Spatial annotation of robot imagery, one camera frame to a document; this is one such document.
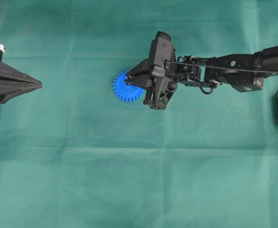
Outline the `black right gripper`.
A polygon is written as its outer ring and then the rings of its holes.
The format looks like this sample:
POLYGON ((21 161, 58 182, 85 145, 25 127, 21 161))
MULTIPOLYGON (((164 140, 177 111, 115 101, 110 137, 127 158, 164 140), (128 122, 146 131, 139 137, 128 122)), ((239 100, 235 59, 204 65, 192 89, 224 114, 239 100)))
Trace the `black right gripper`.
POLYGON ((171 36, 159 31, 151 42, 149 57, 126 73, 125 82, 147 88, 144 104, 153 110, 165 110, 177 89, 172 77, 174 66, 169 63, 175 60, 171 36))

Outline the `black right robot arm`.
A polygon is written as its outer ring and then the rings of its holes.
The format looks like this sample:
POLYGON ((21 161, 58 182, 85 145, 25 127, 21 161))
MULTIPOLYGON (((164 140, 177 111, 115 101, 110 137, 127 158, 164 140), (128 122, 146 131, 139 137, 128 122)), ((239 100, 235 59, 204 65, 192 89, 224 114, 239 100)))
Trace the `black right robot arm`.
POLYGON ((278 46, 253 54, 176 57, 171 36, 159 31, 149 57, 126 73, 125 82, 146 91, 144 105, 164 110, 178 84, 197 87, 205 95, 222 84, 245 93, 262 90, 271 76, 278 76, 278 46))

